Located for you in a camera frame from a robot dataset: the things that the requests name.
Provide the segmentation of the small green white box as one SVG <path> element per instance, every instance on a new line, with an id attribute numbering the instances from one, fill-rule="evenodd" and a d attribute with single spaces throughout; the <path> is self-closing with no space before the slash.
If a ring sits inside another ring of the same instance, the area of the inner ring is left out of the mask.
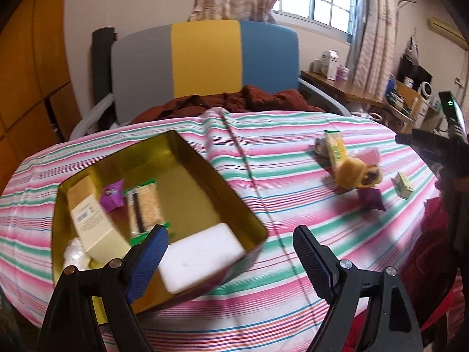
<path id="1" fill-rule="evenodd" d="M 403 172 L 398 172 L 394 178 L 396 185 L 397 193 L 403 199 L 408 199 L 414 192 L 413 186 L 408 178 Z"/>

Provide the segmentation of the purple snack packet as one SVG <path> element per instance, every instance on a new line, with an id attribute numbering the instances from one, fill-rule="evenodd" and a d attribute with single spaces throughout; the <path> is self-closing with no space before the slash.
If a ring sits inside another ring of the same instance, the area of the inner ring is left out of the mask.
<path id="1" fill-rule="evenodd" d="M 118 180 L 104 187 L 99 203 L 106 213 L 124 206 L 124 180 Z"/>
<path id="2" fill-rule="evenodd" d="M 357 190 L 358 198 L 363 208 L 385 211 L 382 193 L 375 187 L 361 188 Z"/>

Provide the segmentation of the green yellow cracker pack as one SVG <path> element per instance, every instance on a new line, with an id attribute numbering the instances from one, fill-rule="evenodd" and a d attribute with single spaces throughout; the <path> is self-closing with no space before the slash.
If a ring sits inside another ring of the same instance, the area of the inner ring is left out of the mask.
<path id="1" fill-rule="evenodd" d="M 348 157 L 343 135 L 338 130 L 324 130 L 324 140 L 326 142 L 333 173 L 336 173 L 338 168 Z"/>

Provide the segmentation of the white cardboard box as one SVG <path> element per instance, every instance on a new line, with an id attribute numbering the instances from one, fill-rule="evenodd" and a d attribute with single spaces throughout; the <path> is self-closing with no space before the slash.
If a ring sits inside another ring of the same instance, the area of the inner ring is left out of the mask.
<path id="1" fill-rule="evenodd" d="M 90 176 L 68 189 L 67 200 L 76 233 L 87 255 L 101 265 L 115 258 L 123 259 L 130 244 L 100 205 Z"/>

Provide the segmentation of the sesame cracker pack green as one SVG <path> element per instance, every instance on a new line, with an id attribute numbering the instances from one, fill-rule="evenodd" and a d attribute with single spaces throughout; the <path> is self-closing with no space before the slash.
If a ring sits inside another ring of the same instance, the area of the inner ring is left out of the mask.
<path id="1" fill-rule="evenodd" d="M 130 244 L 141 243 L 155 226 L 169 228 L 163 215 L 156 180 L 124 191 L 130 225 Z"/>

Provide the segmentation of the white foam block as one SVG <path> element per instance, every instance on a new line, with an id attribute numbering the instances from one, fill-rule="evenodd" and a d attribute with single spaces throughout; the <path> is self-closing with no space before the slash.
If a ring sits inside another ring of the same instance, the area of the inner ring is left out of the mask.
<path id="1" fill-rule="evenodd" d="M 158 271 L 167 291 L 178 294 L 222 272 L 245 254 L 230 227 L 219 223 L 170 244 Z"/>

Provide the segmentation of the wooden side desk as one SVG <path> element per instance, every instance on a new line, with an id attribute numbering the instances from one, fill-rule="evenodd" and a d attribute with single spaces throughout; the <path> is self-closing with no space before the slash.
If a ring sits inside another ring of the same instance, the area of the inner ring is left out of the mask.
<path id="1" fill-rule="evenodd" d="M 404 122 L 404 124 L 410 127 L 413 127 L 415 124 L 415 120 L 412 117 L 403 114 L 395 107 L 389 105 L 385 98 L 371 94 L 350 82 L 332 81 L 320 74 L 308 71 L 302 71 L 300 73 L 300 78 L 312 86 L 326 92 L 330 96 L 337 98 L 340 102 L 361 103 L 366 106 L 385 108 L 388 109 L 397 119 Z"/>

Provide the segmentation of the pink wrapped packet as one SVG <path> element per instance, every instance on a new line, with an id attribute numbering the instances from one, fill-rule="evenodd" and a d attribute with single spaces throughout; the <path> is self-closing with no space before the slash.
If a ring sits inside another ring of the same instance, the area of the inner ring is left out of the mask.
<path id="1" fill-rule="evenodd" d="M 368 147 L 357 152 L 354 157 L 363 161 L 368 166 L 380 165 L 381 155 L 378 150 L 378 147 Z"/>

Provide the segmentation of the striped pink green bedsheet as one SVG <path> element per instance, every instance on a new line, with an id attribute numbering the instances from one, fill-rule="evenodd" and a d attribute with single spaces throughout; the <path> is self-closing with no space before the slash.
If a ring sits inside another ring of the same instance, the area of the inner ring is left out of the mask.
<path id="1" fill-rule="evenodd" d="M 205 296 L 142 318 L 158 351 L 304 351 L 327 305 L 305 275 L 292 244 L 306 225 L 338 258 L 361 269 L 404 263 L 421 232 L 435 176 L 393 131 L 357 117 L 269 111 L 147 122 L 54 145 L 26 158 L 1 195 L 1 288 L 32 324 L 41 325 L 53 291 L 52 217 L 60 183 L 137 141 L 177 131 L 229 183 L 269 236 L 258 261 Z M 338 188 L 312 145 L 338 130 L 350 153 L 378 147 L 385 211 L 365 211 L 355 192 Z M 408 176 L 414 192 L 397 193 Z"/>

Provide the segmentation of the clear plastic wrapped ball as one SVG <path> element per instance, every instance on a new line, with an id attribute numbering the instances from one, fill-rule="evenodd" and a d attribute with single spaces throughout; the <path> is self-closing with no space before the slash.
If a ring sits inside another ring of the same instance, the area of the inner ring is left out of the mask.
<path id="1" fill-rule="evenodd" d="M 90 269 L 91 258 L 84 250 L 82 242 L 79 238 L 73 238 L 65 249 L 63 269 L 68 266 L 76 266 L 79 271 Z"/>

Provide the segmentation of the gold metal tin tray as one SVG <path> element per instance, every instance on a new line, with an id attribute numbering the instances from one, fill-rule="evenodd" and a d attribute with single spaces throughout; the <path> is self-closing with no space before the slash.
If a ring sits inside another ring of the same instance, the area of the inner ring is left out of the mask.
<path id="1" fill-rule="evenodd" d="M 64 252 L 77 236 L 71 210 L 90 194 L 100 197 L 123 182 L 123 206 L 108 215 L 128 242 L 140 242 L 153 226 L 166 226 L 174 243 L 226 223 L 244 256 L 180 293 L 170 293 L 154 273 L 132 303 L 135 313 L 160 311 L 204 295 L 247 271 L 261 252 L 268 231 L 211 165 L 176 131 L 129 145 L 96 161 L 58 187 L 52 221 L 53 279 L 63 270 Z"/>

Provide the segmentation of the dark red blanket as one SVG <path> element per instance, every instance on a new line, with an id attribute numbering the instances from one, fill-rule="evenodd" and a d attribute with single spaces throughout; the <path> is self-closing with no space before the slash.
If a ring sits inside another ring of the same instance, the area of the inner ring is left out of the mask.
<path id="1" fill-rule="evenodd" d="M 288 89 L 275 94 L 246 85 L 239 92 L 222 94 L 187 95 L 153 106 L 139 114 L 130 124 L 152 122 L 164 119 L 197 117 L 211 108 L 221 107 L 229 113 L 250 113 L 263 111 L 304 111 L 324 112 L 318 106 L 309 105 L 297 90 Z"/>

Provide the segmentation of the orange wooden wardrobe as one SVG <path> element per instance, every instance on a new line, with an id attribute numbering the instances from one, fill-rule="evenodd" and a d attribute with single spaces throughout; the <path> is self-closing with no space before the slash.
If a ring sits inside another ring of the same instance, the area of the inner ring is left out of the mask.
<path id="1" fill-rule="evenodd" d="M 64 42 L 64 0 L 22 0 L 1 32 L 1 186 L 81 120 Z"/>

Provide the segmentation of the black rolled mat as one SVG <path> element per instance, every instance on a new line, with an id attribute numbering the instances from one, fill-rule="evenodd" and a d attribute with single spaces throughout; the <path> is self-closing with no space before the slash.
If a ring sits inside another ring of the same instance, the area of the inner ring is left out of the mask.
<path id="1" fill-rule="evenodd" d="M 117 33 L 114 27 L 103 27 L 92 34 L 92 93 L 96 105 L 112 92 L 111 48 L 116 40 Z"/>

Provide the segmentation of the window with metal frame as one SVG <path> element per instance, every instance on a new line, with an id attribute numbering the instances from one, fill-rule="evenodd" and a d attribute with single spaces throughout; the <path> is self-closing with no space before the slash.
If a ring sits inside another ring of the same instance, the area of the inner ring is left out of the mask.
<path id="1" fill-rule="evenodd" d="M 277 0 L 273 12 L 297 25 L 350 43 L 357 0 Z"/>

